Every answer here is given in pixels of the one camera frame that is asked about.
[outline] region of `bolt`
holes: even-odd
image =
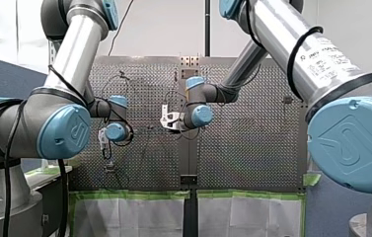
[[[351,100],[349,102],[349,108],[352,109],[352,110],[358,109],[359,105],[360,105],[360,101],[358,101],[358,100]]]

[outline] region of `green trim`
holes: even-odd
[[[281,200],[301,200],[302,194],[280,194],[271,192],[256,191],[197,191],[198,198],[263,198],[263,199],[281,199]]]
[[[35,175],[35,174],[56,175],[56,174],[60,174],[60,171],[58,167],[53,167],[53,168],[46,168],[43,171],[41,171],[40,169],[35,169],[35,170],[25,173],[25,175],[28,175],[28,176]]]
[[[315,186],[320,180],[320,174],[305,174],[303,175],[303,186]]]
[[[74,225],[75,225],[75,206],[77,204],[77,197],[69,195],[69,216],[71,218],[69,224],[70,237],[74,237]]]
[[[305,237],[306,235],[306,195],[303,195],[302,203],[301,203],[301,211],[300,211],[300,236]]]
[[[188,199],[189,192],[139,192],[139,191],[94,191],[94,192],[71,192],[71,196],[77,199]]]

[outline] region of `white curtain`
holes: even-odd
[[[48,42],[40,22],[42,0],[0,0],[0,60],[47,72]]]

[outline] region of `metal pole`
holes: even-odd
[[[205,53],[204,56],[210,56],[210,0],[206,0],[205,6]]]
[[[284,0],[253,2],[251,14],[251,24],[260,42],[278,66],[286,72],[290,53],[297,40],[312,27]],[[239,24],[243,27],[245,22],[240,21]],[[296,56],[293,71],[295,86],[309,105],[315,104],[341,84],[362,74],[363,71],[352,65],[330,40],[319,33],[304,41]]]
[[[252,40],[235,60],[228,75],[223,79],[220,86],[230,93],[237,93],[247,79],[257,70],[260,63],[266,58],[264,48],[257,46]]]
[[[74,16],[53,63],[55,70],[80,93],[84,93],[101,37],[98,23],[84,15]],[[47,76],[44,87],[72,93],[54,73]]]

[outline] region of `metal plate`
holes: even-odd
[[[217,83],[233,62],[200,58],[200,72]],[[200,189],[300,191],[306,171],[306,157],[298,155],[301,104],[286,105],[285,96],[293,96],[286,76],[267,59],[237,103],[212,106],[215,120],[198,142]]]
[[[127,119],[134,128],[134,139],[125,147],[112,147],[116,173],[106,174],[110,161],[102,157],[97,131],[104,125],[95,118],[90,144],[77,159],[80,167],[71,177],[73,190],[130,189],[178,190],[180,188],[179,154],[176,134],[162,129],[161,106],[169,91],[177,91],[178,58],[102,57],[94,63],[90,82],[98,97],[123,95],[128,99]],[[119,71],[130,80],[118,77]],[[177,97],[167,95],[170,110],[178,110]]]

